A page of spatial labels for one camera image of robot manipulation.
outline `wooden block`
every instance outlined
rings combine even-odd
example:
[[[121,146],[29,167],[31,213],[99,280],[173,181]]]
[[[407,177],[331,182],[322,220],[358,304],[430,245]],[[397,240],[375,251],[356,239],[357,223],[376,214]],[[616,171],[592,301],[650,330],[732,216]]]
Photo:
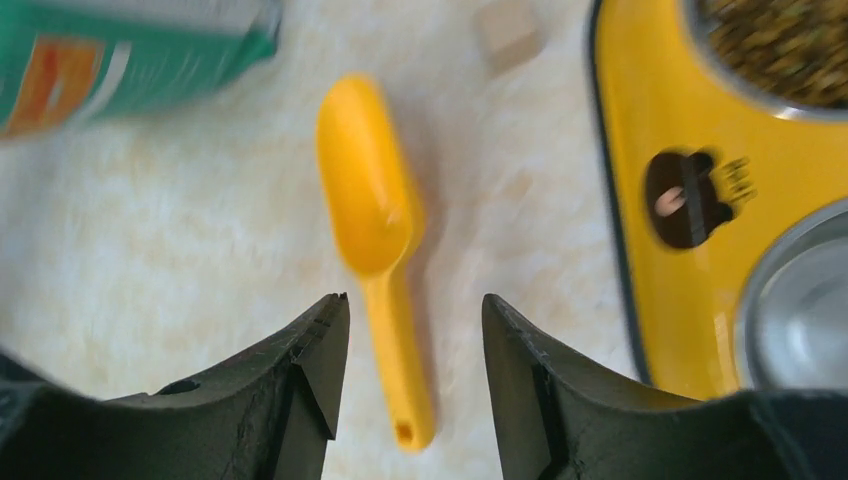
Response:
[[[532,59],[544,46],[530,0],[495,0],[477,12],[476,24],[486,60],[496,73]]]

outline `metal bowl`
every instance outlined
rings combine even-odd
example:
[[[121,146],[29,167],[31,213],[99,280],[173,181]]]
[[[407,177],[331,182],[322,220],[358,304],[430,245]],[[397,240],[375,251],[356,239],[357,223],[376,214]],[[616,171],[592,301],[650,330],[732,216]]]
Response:
[[[693,48],[703,60],[706,70],[728,90],[747,98],[769,114],[785,119],[808,119],[824,122],[848,121],[848,109],[810,107],[791,102],[752,85],[727,66],[710,46],[710,33],[718,25],[706,21],[698,9],[698,0],[680,0],[683,23]]]
[[[848,388],[848,199],[780,237],[736,312],[743,386]]]

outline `green package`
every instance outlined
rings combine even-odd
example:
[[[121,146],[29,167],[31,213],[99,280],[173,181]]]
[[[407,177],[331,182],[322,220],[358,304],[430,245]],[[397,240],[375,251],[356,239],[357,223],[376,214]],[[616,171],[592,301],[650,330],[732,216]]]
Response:
[[[281,0],[0,0],[0,138],[161,109],[272,57]]]

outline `yellow scoop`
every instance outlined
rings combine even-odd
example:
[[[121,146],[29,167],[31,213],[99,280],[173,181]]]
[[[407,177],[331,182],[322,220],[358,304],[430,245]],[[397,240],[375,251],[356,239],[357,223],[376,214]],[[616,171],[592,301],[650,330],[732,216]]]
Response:
[[[406,264],[425,214],[378,87],[342,78],[318,114],[318,167],[342,258],[358,277],[398,444],[416,452],[435,434],[415,344]]]

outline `countertop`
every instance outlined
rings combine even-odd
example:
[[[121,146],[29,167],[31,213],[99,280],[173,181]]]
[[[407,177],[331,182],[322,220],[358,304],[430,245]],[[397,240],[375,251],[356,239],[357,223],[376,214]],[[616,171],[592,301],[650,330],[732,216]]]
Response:
[[[0,147],[0,344],[98,398],[154,392],[350,292],[324,478],[500,478],[480,305],[632,375],[586,71],[589,0],[537,1],[547,43],[492,77],[478,0],[292,0],[282,48],[221,94]],[[410,271],[439,432],[394,445],[361,296],[314,158],[323,94],[384,84],[430,217]]]

